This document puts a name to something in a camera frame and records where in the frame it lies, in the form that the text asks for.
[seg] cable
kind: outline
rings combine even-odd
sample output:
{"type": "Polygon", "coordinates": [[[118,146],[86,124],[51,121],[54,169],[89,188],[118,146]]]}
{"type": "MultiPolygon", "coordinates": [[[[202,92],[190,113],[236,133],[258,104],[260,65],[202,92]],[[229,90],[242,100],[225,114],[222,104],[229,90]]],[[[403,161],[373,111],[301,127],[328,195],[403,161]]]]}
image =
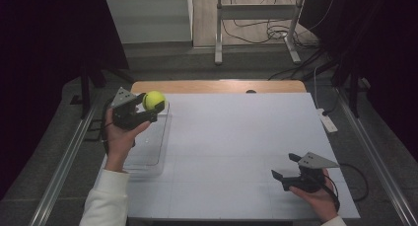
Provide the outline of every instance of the cable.
{"type": "Polygon", "coordinates": [[[314,97],[314,105],[316,106],[316,109],[319,108],[319,104],[317,103],[316,98],[316,70],[319,66],[317,66],[313,71],[313,97],[314,97]]]}
{"type": "Polygon", "coordinates": [[[299,48],[307,48],[307,49],[312,49],[312,48],[319,48],[320,43],[319,41],[311,41],[311,43],[302,43],[299,40],[299,35],[298,33],[294,32],[293,33],[293,44],[299,48]]]}
{"type": "Polygon", "coordinates": [[[366,186],[366,190],[365,190],[365,193],[362,195],[362,196],[360,196],[360,197],[358,197],[358,198],[355,198],[355,199],[353,199],[353,201],[354,202],[359,202],[359,201],[362,201],[362,200],[364,200],[365,198],[367,198],[368,196],[369,196],[369,183],[368,183],[368,181],[367,181],[367,179],[366,179],[366,176],[362,173],[362,171],[360,171],[358,168],[356,168],[356,167],[354,167],[353,165],[350,165],[350,164],[346,164],[346,163],[339,163],[339,165],[340,166],[345,166],[345,167],[350,167],[350,168],[352,168],[353,170],[355,170],[362,178],[363,178],[363,181],[364,181],[364,183],[365,183],[365,186],[366,186]]]}
{"type": "Polygon", "coordinates": [[[237,24],[236,20],[233,20],[233,21],[234,21],[234,24],[235,24],[236,26],[238,26],[238,27],[248,27],[248,26],[254,26],[254,25],[259,25],[259,24],[268,23],[268,21],[266,21],[266,22],[251,23],[251,24],[247,24],[247,25],[239,25],[239,24],[237,24]]]}
{"type": "MultiPolygon", "coordinates": [[[[316,70],[317,70],[318,67],[319,66],[317,66],[313,71],[313,97],[314,97],[314,104],[316,106],[316,109],[319,109],[319,104],[317,102],[317,91],[316,91],[316,70]]],[[[335,102],[334,102],[334,105],[332,106],[332,109],[328,110],[328,111],[323,111],[322,115],[328,115],[329,113],[332,113],[335,110],[335,108],[337,107],[337,104],[338,104],[338,97],[339,97],[339,93],[338,93],[337,98],[335,99],[335,102]]]]}
{"type": "Polygon", "coordinates": [[[267,42],[267,41],[269,41],[269,40],[270,40],[270,38],[268,38],[268,39],[263,40],[263,41],[251,41],[251,40],[247,40],[247,39],[245,39],[245,38],[241,38],[241,37],[233,36],[233,35],[231,35],[230,33],[228,33],[227,29],[225,28],[224,20],[222,20],[222,26],[224,27],[225,33],[227,33],[227,35],[228,35],[228,36],[230,36],[230,37],[232,37],[232,38],[237,38],[237,39],[240,39],[240,40],[244,40],[244,41],[249,42],[249,43],[260,44],[260,43],[265,43],[265,42],[267,42]]]}
{"type": "Polygon", "coordinates": [[[113,98],[108,99],[105,103],[104,103],[104,108],[102,110],[102,124],[101,124],[101,137],[102,137],[102,143],[104,144],[104,150],[106,152],[106,154],[108,153],[108,143],[107,143],[107,136],[105,134],[105,113],[107,111],[107,107],[111,104],[111,102],[113,101],[113,98]]]}
{"type": "Polygon", "coordinates": [[[326,10],[325,15],[323,15],[322,19],[320,19],[320,21],[319,21],[318,23],[316,23],[316,25],[314,25],[314,26],[310,27],[309,29],[306,29],[304,32],[301,32],[301,34],[303,34],[303,33],[307,32],[307,31],[309,31],[309,32],[310,32],[312,29],[316,28],[316,27],[317,27],[320,23],[322,23],[322,21],[323,21],[323,20],[326,18],[326,16],[328,15],[329,10],[331,9],[333,2],[334,2],[334,0],[331,0],[331,2],[329,3],[328,9],[326,10]]]}
{"type": "MultiPolygon", "coordinates": [[[[334,205],[335,205],[335,210],[338,212],[339,208],[340,208],[340,201],[338,199],[338,195],[334,193],[334,191],[332,189],[330,189],[329,187],[327,187],[324,183],[321,183],[320,181],[318,181],[316,178],[313,178],[310,175],[306,175],[306,177],[308,179],[310,179],[311,181],[315,182],[316,184],[318,184],[323,190],[325,190],[329,196],[331,196],[332,200],[334,201],[334,205]]],[[[332,184],[335,187],[335,191],[338,193],[338,189],[336,188],[335,182],[332,179],[329,179],[332,184]]]]}
{"type": "MultiPolygon", "coordinates": [[[[274,20],[274,21],[271,21],[271,22],[282,22],[282,21],[288,21],[288,20],[274,20]]],[[[249,27],[249,26],[256,26],[256,25],[265,24],[265,23],[269,23],[269,22],[268,21],[255,22],[255,23],[246,24],[246,25],[238,25],[237,23],[235,23],[235,25],[238,26],[238,27],[249,27]]]]}
{"type": "Polygon", "coordinates": [[[317,60],[318,58],[320,58],[323,54],[325,53],[325,49],[323,47],[320,47],[310,58],[308,58],[306,61],[304,61],[304,63],[302,63],[293,73],[292,75],[289,77],[291,80],[294,80],[294,76],[296,75],[296,73],[298,73],[298,71],[300,71],[302,68],[304,68],[305,66],[311,64],[312,62],[314,62],[315,60],[317,60]]]}
{"type": "Polygon", "coordinates": [[[268,26],[268,24],[267,24],[267,37],[268,38],[270,38],[270,39],[280,39],[280,38],[284,38],[285,36],[286,36],[286,34],[287,34],[287,32],[288,31],[286,31],[286,30],[279,30],[279,31],[276,31],[276,30],[272,30],[273,28],[284,28],[284,29],[288,29],[289,30],[289,27],[285,27],[285,26],[268,26]]]}
{"type": "Polygon", "coordinates": [[[288,70],[280,71],[280,72],[278,72],[278,73],[275,73],[275,74],[271,75],[271,76],[270,76],[267,80],[269,81],[269,80],[273,79],[273,77],[275,77],[275,76],[278,76],[278,75],[284,74],[284,73],[286,73],[286,72],[289,72],[289,71],[292,71],[292,70],[295,70],[295,69],[296,69],[296,68],[291,68],[291,69],[288,69],[288,70]]]}

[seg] human hand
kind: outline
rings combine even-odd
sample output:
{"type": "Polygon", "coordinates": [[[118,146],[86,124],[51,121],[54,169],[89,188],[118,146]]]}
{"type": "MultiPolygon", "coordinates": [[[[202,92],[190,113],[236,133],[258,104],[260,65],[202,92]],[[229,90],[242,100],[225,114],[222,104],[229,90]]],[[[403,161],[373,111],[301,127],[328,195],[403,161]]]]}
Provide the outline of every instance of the human hand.
{"type": "Polygon", "coordinates": [[[104,165],[106,170],[122,172],[123,164],[132,148],[135,137],[150,126],[150,121],[145,121],[132,130],[125,130],[112,123],[113,109],[108,109],[105,114],[104,131],[107,136],[108,153],[104,165]]]}
{"type": "MultiPolygon", "coordinates": [[[[323,174],[328,177],[328,171],[326,169],[323,169],[323,174]]],[[[333,189],[329,178],[325,178],[325,185],[333,189]]],[[[313,208],[313,211],[322,222],[327,222],[338,216],[332,197],[323,188],[314,193],[308,193],[295,187],[289,187],[289,190],[304,199],[313,208]]]]}

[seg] tennis ball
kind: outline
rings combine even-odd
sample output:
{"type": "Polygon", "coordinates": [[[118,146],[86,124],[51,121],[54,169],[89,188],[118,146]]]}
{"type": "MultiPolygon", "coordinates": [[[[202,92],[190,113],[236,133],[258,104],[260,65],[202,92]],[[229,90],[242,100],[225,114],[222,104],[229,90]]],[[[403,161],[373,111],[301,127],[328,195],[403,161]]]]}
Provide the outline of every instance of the tennis ball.
{"type": "Polygon", "coordinates": [[[164,106],[166,106],[166,97],[158,91],[150,91],[142,99],[142,106],[147,111],[153,110],[160,102],[164,102],[164,106]]]}

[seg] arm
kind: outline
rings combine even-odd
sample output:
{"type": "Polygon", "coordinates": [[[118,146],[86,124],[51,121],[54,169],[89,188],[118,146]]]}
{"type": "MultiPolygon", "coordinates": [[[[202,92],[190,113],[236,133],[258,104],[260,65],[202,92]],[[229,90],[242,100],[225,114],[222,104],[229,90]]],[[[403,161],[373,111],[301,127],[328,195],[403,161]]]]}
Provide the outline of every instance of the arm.
{"type": "Polygon", "coordinates": [[[124,225],[127,217],[126,187],[129,175],[123,172],[123,164],[132,148],[135,137],[148,128],[144,122],[135,129],[126,131],[114,126],[112,110],[106,112],[105,133],[108,154],[104,169],[90,190],[80,225],[124,225]]]}
{"type": "MultiPolygon", "coordinates": [[[[328,176],[328,171],[323,170],[323,173],[328,176]]],[[[326,186],[330,189],[333,189],[331,181],[326,178],[326,186]]],[[[338,216],[338,213],[335,209],[334,201],[331,196],[323,189],[320,189],[314,193],[305,192],[299,188],[290,187],[289,190],[297,195],[298,197],[304,199],[319,217],[321,222],[325,222],[324,226],[340,226],[345,225],[344,221],[338,216]]]]}

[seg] white table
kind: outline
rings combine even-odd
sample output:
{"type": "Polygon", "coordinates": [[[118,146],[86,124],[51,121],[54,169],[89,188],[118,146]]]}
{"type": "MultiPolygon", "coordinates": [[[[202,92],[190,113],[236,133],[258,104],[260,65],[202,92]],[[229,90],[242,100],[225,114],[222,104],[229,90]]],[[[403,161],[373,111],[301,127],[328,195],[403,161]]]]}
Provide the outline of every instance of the white table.
{"type": "MultiPolygon", "coordinates": [[[[307,203],[283,191],[271,170],[295,177],[289,153],[336,161],[309,93],[166,94],[172,124],[165,167],[131,176],[129,217],[152,220],[302,220],[307,203]]],[[[359,218],[340,169],[343,218],[359,218]]]]}

